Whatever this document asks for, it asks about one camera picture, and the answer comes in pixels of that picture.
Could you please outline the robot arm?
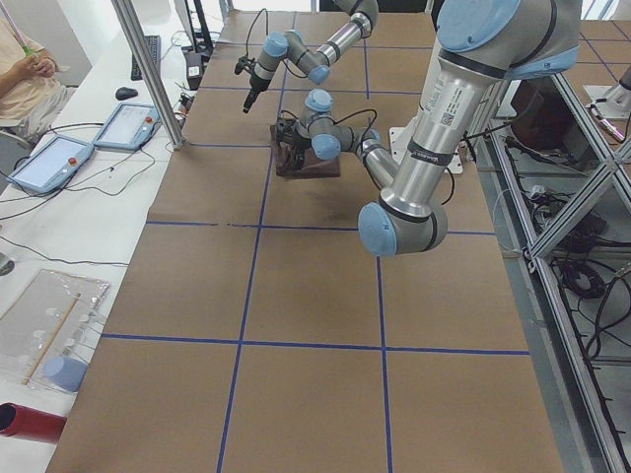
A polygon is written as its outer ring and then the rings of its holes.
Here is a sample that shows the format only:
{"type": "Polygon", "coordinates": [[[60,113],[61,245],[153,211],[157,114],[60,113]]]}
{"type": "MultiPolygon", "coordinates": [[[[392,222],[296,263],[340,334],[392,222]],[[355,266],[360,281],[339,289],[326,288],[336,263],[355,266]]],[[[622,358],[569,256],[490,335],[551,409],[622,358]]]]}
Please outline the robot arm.
{"type": "Polygon", "coordinates": [[[349,20],[317,49],[310,49],[297,30],[272,32],[266,36],[257,58],[245,55],[238,60],[235,73],[247,71],[250,75],[243,113],[249,113],[258,96],[268,90],[283,61],[290,61],[307,79],[319,85],[328,78],[331,66],[351,46],[371,36],[380,12],[377,1],[334,1],[334,5],[345,12],[349,20]]]}
{"type": "Polygon", "coordinates": [[[376,256],[422,252],[441,243],[447,215],[433,193],[472,122],[484,93],[500,81],[550,76],[578,58],[581,4],[578,1],[447,1],[437,21],[439,73],[425,104],[409,123],[401,159],[379,135],[340,126],[331,97],[313,90],[302,116],[275,131],[284,157],[320,161],[355,154],[380,189],[364,206],[358,229],[376,256]]]}

